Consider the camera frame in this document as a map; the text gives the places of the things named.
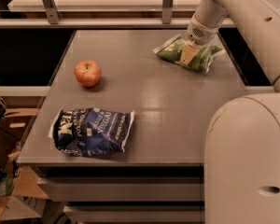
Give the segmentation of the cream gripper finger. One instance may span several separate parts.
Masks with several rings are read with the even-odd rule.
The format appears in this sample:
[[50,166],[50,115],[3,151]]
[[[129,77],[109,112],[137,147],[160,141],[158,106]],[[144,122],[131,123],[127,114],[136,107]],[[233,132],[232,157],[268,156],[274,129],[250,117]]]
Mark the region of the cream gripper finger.
[[198,49],[192,43],[186,42],[181,52],[180,62],[183,65],[189,65],[197,53]]

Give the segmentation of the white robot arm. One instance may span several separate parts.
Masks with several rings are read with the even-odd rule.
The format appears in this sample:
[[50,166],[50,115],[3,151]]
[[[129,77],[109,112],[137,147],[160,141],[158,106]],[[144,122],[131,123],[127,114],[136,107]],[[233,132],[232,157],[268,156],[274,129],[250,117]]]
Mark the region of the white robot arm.
[[204,146],[205,224],[280,224],[280,12],[266,0],[201,0],[189,33],[203,45],[231,18],[273,92],[251,94],[212,117]]

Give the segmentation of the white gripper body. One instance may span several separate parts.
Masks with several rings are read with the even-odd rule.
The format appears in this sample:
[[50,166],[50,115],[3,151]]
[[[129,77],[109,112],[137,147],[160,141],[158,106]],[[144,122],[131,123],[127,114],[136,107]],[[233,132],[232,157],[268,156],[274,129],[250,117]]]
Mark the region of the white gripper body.
[[217,34],[217,21],[200,19],[197,15],[191,18],[187,33],[190,40],[198,45],[209,43]]

